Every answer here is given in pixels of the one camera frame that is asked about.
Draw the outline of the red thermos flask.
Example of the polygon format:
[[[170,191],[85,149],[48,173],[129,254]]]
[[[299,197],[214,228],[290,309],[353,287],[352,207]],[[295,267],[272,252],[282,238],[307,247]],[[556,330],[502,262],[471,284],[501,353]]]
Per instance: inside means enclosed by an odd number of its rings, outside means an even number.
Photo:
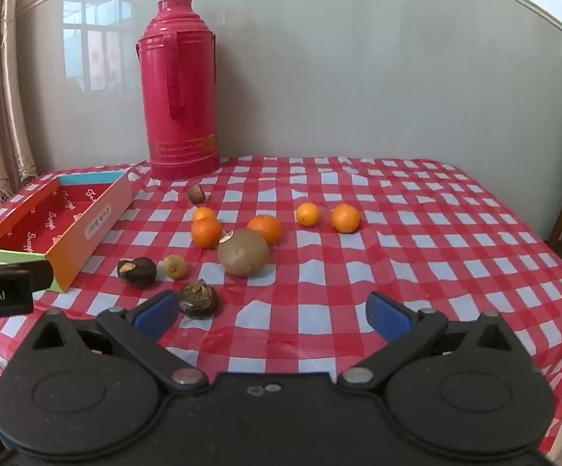
[[[220,163],[216,35],[192,0],[161,0],[136,44],[151,174],[186,180]]]

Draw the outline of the small yellow-orange mandarin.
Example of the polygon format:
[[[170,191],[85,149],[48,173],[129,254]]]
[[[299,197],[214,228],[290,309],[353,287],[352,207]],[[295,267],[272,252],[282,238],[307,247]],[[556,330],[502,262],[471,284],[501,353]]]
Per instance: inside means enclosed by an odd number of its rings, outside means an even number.
[[[315,203],[305,202],[295,210],[296,221],[303,227],[314,227],[320,221],[320,209]]]

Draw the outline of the red checkered tablecloth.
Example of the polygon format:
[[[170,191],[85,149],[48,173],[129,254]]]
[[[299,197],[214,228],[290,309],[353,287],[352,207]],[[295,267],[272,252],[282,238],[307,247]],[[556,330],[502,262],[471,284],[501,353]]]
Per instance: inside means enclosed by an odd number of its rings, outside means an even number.
[[[194,206],[185,181],[159,181],[147,163],[126,169],[133,201],[63,294],[36,307],[74,318],[143,292],[118,278],[121,259],[181,256],[195,278],[215,286],[219,316],[181,319],[163,344],[209,374],[338,372],[378,349],[365,300],[380,290],[411,308],[470,320],[495,310],[546,375],[557,399],[544,446],[562,426],[562,261],[524,222],[457,167],[428,160],[234,158],[201,182],[225,230],[271,215],[283,237],[264,272],[226,276],[211,250],[193,245]],[[305,202],[320,221],[303,227]],[[338,233],[330,212],[358,209],[354,233]]]

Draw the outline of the small yellowish fruit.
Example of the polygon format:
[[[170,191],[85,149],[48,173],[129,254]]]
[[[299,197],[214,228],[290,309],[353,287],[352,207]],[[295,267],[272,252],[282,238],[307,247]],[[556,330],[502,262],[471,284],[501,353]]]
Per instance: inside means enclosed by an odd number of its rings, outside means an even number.
[[[178,281],[187,274],[187,263],[178,255],[168,255],[161,262],[163,273],[170,279]]]

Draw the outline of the colourful cardboard box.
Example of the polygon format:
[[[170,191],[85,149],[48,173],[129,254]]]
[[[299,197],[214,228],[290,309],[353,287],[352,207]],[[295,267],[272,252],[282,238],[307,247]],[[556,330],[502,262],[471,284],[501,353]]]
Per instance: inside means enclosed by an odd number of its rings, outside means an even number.
[[[0,264],[47,261],[64,292],[133,201],[127,172],[79,172],[36,184],[0,210]]]

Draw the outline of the large brown kiwi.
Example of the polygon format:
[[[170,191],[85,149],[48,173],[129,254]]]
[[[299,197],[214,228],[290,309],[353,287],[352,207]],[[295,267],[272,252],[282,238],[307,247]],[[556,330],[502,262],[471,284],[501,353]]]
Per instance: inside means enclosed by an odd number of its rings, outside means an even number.
[[[247,278],[259,273],[269,261],[269,247],[261,233],[250,228],[234,230],[218,244],[220,264],[231,276]]]

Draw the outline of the small orange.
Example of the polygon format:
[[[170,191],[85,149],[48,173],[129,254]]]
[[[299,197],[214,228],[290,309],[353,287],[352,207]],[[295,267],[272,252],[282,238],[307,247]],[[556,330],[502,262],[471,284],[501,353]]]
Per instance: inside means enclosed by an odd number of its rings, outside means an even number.
[[[216,218],[215,212],[211,208],[206,206],[197,207],[192,215],[192,220],[194,222],[198,222],[203,219],[215,219],[215,218]]]

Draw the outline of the small brown nut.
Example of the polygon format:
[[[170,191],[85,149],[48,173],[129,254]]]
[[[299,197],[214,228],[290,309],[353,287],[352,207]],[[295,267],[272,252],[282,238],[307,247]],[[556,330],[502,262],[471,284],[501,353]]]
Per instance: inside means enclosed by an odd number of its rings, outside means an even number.
[[[205,191],[200,184],[188,188],[187,196],[193,205],[203,204],[206,201]]]

